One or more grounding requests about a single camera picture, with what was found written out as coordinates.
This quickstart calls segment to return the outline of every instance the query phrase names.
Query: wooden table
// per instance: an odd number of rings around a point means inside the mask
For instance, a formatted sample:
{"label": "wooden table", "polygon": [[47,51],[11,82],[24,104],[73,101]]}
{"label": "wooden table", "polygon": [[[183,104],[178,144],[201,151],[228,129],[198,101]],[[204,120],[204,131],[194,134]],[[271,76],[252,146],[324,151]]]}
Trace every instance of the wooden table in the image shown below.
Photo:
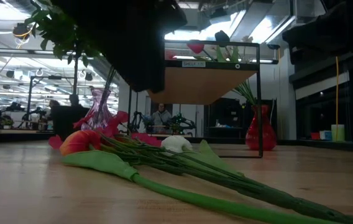
{"label": "wooden table", "polygon": [[[233,154],[240,145],[213,145]],[[278,146],[263,159],[225,159],[246,176],[353,214],[353,152]],[[217,198],[276,210],[190,176],[140,167],[152,180]],[[121,178],[60,163],[46,142],[0,144],[0,224],[258,223],[204,210]]]}

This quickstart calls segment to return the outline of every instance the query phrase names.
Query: white calla lily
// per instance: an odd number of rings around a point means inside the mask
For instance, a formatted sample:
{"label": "white calla lily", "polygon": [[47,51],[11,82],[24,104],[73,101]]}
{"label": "white calla lily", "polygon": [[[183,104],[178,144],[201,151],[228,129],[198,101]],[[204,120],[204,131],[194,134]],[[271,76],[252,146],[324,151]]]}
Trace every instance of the white calla lily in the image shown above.
{"label": "white calla lily", "polygon": [[[165,149],[176,152],[182,153],[183,151],[189,150],[192,151],[193,147],[190,142],[182,136],[169,136],[162,141],[162,147]],[[169,152],[164,152],[167,156],[172,156]]]}

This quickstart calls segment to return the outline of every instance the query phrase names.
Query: shelf label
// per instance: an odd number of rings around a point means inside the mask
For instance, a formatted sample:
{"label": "shelf label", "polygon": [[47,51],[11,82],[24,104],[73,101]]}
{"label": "shelf label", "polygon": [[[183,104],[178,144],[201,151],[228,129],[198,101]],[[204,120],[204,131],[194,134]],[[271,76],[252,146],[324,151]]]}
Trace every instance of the shelf label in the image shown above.
{"label": "shelf label", "polygon": [[185,62],[182,62],[182,67],[205,68],[206,62],[185,61]]}

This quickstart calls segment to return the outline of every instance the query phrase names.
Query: pink glass vase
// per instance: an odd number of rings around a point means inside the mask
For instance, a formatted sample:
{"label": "pink glass vase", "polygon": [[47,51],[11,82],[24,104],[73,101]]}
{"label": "pink glass vase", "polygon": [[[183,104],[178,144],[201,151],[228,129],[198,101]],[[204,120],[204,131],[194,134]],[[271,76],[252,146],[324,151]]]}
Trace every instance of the pink glass vase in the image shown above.
{"label": "pink glass vase", "polygon": [[[94,116],[88,120],[88,124],[84,123],[81,126],[81,130],[105,128],[108,125],[109,120],[112,118],[112,114],[110,113],[108,104],[106,103],[108,102],[110,91],[108,90],[104,93],[102,88],[92,88],[91,92],[94,103],[86,116],[92,113]],[[102,107],[100,107],[103,94],[106,94],[105,102]]]}
{"label": "pink glass vase", "polygon": [[[251,150],[259,150],[259,130],[258,130],[258,107],[252,106],[254,111],[254,118],[252,119],[251,125],[245,135],[245,143]],[[275,131],[270,125],[268,118],[268,105],[262,105],[262,146],[264,151],[271,151],[277,143]]]}

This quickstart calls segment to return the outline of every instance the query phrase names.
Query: red vase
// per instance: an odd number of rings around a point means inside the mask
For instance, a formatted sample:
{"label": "red vase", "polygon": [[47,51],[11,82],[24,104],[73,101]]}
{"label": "red vase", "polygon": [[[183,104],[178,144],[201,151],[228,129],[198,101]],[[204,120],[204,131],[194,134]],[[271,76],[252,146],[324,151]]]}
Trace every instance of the red vase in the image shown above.
{"label": "red vase", "polygon": [[[245,143],[248,145],[251,150],[259,150],[259,132],[258,132],[258,107],[252,106],[254,111],[254,118],[252,118],[251,125],[247,134],[245,135]],[[270,125],[268,118],[268,105],[262,105],[262,142],[264,151],[271,151],[277,142],[275,131]]]}

